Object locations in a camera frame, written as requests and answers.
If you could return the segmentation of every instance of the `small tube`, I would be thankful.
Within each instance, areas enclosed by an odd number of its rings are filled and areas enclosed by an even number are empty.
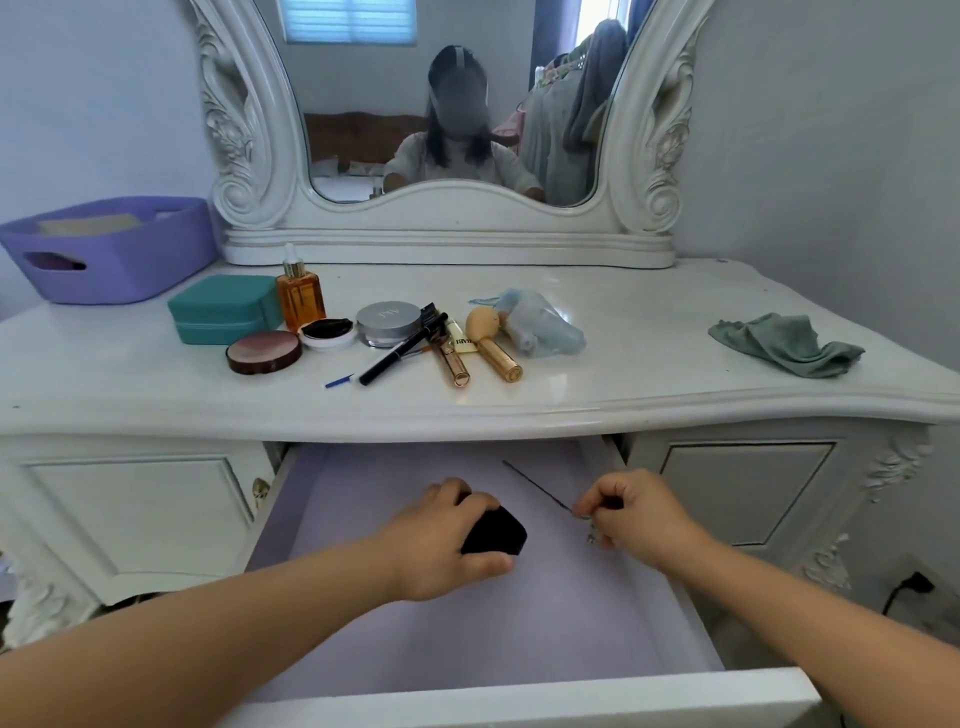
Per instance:
[[[435,341],[433,351],[437,353],[442,362],[446,365],[446,370],[450,373],[450,379],[455,387],[466,387],[470,384],[470,373],[464,366],[464,360],[460,358],[450,343],[449,339]]]
[[[500,349],[492,339],[480,339],[475,343],[483,357],[506,381],[515,382],[523,376],[522,367],[509,354]]]

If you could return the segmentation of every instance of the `drawer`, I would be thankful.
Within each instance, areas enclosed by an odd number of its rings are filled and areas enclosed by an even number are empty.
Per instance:
[[[348,625],[226,725],[771,728],[819,702],[795,668],[724,672],[681,587],[589,545],[586,523],[503,460],[565,503],[624,467],[601,438],[294,449],[238,570],[367,536],[451,474],[497,496],[528,540],[505,577]]]

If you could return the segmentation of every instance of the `makeup sponge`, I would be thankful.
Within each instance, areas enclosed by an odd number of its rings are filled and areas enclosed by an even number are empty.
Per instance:
[[[461,493],[459,504],[469,493]],[[502,505],[495,511],[487,511],[473,525],[467,539],[460,547],[461,553],[485,553],[500,551],[517,556],[527,541],[527,529]]]

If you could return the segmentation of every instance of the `bed headboard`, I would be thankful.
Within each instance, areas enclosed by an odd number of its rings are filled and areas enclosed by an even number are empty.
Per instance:
[[[352,161],[385,164],[407,136],[425,132],[423,116],[380,116],[365,111],[306,113],[303,115],[310,144],[310,161],[336,157],[341,172]]]

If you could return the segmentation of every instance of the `black object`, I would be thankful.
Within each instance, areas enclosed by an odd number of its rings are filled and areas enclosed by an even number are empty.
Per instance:
[[[353,322],[350,319],[320,319],[302,327],[300,331],[311,339],[336,339],[350,333]]]
[[[469,493],[461,493],[459,505]],[[500,551],[518,556],[527,541],[527,529],[502,505],[495,511],[487,511],[473,525],[467,539],[460,547],[461,553],[486,553]]]
[[[394,364],[400,361],[403,358],[403,355],[413,349],[419,342],[423,341],[424,339],[429,339],[431,336],[433,336],[436,330],[444,325],[446,319],[447,315],[445,313],[438,311],[437,306],[434,304],[428,303],[426,306],[420,309],[420,320],[422,321],[420,330],[416,333],[410,334],[410,336],[390,349],[386,356],[384,356],[366,372],[360,375],[357,381],[366,387],[374,379],[382,375],[384,372],[390,369],[390,367],[394,366]]]

